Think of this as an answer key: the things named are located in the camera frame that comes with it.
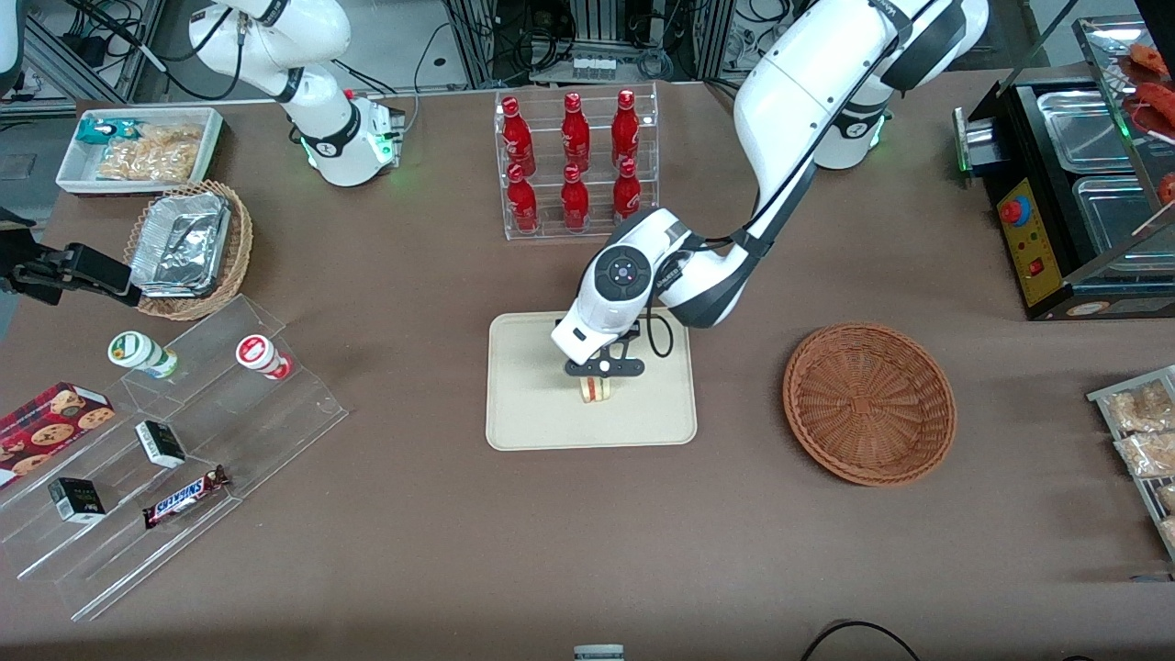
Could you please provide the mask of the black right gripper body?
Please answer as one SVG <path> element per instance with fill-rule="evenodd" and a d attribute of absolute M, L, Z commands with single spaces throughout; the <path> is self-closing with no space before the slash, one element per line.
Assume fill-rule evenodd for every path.
<path fill-rule="evenodd" d="M 18 217 L 16 213 L 1 209 L 1 289 L 4 289 L 4 294 L 45 297 L 42 290 L 36 286 L 28 290 L 24 282 L 16 281 L 14 277 L 16 267 L 21 267 L 40 255 L 39 244 L 32 234 L 34 227 L 34 221 L 24 220 Z"/>

